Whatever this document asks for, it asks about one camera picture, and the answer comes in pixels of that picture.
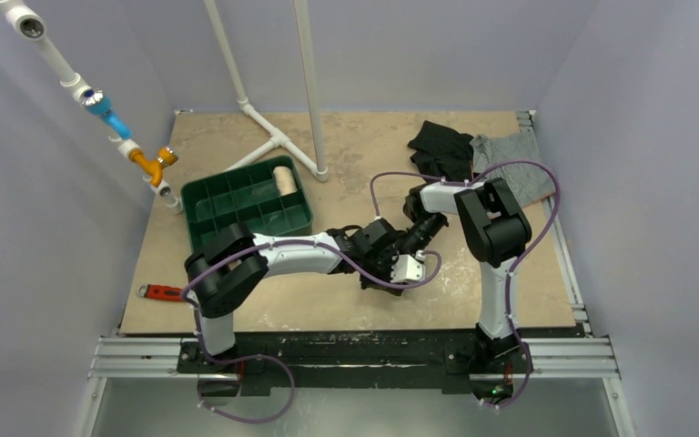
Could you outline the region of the olive green underwear cream waistband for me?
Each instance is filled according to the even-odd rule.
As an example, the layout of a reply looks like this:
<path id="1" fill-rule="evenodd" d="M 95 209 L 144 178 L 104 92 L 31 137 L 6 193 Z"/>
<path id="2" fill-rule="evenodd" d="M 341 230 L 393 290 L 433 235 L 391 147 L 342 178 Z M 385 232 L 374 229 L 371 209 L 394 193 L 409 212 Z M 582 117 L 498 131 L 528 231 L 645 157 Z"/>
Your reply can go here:
<path id="1" fill-rule="evenodd" d="M 388 294 L 396 297 L 400 297 L 403 294 L 403 290 L 398 290 L 391 288 L 386 285 L 381 285 L 379 283 L 373 282 L 365 277 L 360 278 L 360 288 L 362 290 L 372 289 L 387 292 Z"/>

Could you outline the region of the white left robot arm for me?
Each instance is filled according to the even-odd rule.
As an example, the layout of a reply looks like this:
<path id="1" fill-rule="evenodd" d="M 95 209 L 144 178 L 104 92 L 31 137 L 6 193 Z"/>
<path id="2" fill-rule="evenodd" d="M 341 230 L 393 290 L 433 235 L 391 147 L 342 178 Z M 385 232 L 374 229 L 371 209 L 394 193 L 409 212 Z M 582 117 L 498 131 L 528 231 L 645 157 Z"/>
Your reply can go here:
<path id="1" fill-rule="evenodd" d="M 200 361 L 213 372 L 232 366 L 233 313 L 262 280 L 296 273 L 332 275 L 364 270 L 389 282 L 394 247 L 403 234 L 384 218 L 364 228 L 348 225 L 295 238 L 254 233 L 245 224 L 223 228 L 184 261 L 203 344 Z"/>

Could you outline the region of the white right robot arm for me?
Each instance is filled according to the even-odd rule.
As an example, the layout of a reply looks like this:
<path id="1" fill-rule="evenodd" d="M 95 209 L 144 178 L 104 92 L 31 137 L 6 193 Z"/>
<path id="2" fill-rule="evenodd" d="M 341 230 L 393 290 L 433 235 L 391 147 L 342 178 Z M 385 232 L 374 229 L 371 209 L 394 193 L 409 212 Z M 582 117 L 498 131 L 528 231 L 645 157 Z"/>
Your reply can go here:
<path id="1" fill-rule="evenodd" d="M 532 228 L 522 207 L 502 178 L 467 186 L 432 182 L 412 188 L 403 207 L 415 222 L 440 214 L 456 216 L 465 244 L 481 269 L 479 330 L 487 338 L 475 345 L 474 357 L 485 370 L 495 371 L 506 363 L 511 350 L 504 340 L 513 335 L 517 266 Z"/>

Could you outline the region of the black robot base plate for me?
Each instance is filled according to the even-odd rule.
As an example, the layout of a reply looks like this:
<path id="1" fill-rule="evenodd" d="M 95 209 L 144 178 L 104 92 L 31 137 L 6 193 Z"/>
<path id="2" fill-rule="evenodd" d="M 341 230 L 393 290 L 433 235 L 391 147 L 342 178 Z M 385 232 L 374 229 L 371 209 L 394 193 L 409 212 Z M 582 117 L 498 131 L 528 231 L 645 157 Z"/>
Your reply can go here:
<path id="1" fill-rule="evenodd" d="M 238 378 L 244 396 L 273 388 L 438 390 L 505 401 L 532 370 L 526 344 L 495 343 L 478 328 L 241 332 L 219 357 L 197 340 L 180 345 L 177 372 Z"/>

